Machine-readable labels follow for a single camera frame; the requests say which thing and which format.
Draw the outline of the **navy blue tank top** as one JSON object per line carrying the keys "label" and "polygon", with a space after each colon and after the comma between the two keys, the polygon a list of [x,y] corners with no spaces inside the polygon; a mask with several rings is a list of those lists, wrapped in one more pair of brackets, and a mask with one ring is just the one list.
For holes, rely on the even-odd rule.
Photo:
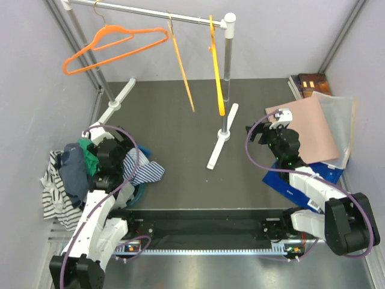
{"label": "navy blue tank top", "polygon": [[79,143],[67,144],[60,156],[59,174],[72,206],[78,208],[88,193],[89,181],[84,151]]}

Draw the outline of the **yellow orange plastic hanger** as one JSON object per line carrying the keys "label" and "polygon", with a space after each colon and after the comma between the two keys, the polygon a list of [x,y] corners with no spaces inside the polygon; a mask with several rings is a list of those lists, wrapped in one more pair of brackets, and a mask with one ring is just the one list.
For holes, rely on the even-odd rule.
{"label": "yellow orange plastic hanger", "polygon": [[209,15],[209,27],[210,27],[210,35],[211,35],[211,46],[209,50],[212,53],[215,85],[217,90],[218,112],[220,116],[225,116],[226,109],[225,109],[223,92],[221,87],[221,78],[220,78],[220,71],[219,71],[218,57],[217,57],[217,47],[215,43],[215,27],[214,27],[213,17],[211,14]]}

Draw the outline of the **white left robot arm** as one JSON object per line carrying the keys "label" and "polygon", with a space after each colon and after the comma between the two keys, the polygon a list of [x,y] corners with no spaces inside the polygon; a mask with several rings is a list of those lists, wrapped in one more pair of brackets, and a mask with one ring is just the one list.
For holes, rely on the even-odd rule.
{"label": "white left robot arm", "polygon": [[112,217],[111,211],[124,207],[129,195],[124,188],[137,171],[123,176],[126,148],[115,136],[113,129],[133,144],[133,137],[117,126],[95,123],[85,130],[96,148],[99,171],[91,180],[86,202],[78,225],[60,255],[54,255],[49,270],[55,288],[102,288],[106,267],[122,238],[135,235],[136,224],[127,218]]}

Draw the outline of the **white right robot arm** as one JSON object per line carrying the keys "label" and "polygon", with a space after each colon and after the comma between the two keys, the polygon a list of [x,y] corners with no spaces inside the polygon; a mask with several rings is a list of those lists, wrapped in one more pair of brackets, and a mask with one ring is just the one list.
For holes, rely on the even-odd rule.
{"label": "white right robot arm", "polygon": [[301,232],[323,240],[338,256],[366,256],[380,243],[380,233],[371,204],[363,193],[351,194],[315,172],[300,156],[299,134],[271,122],[246,126],[246,144],[266,145],[275,157],[267,171],[279,186],[289,186],[307,198],[307,203],[284,211],[281,232],[295,238]]}

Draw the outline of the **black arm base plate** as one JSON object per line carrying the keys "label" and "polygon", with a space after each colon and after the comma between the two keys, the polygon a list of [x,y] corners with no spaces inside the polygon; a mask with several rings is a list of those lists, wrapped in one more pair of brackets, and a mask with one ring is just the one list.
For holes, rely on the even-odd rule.
{"label": "black arm base plate", "polygon": [[219,238],[220,244],[232,237],[255,241],[282,241],[297,237],[283,222],[283,209],[114,209],[109,218],[119,217],[129,226],[128,236],[149,235],[152,242],[207,242]]}

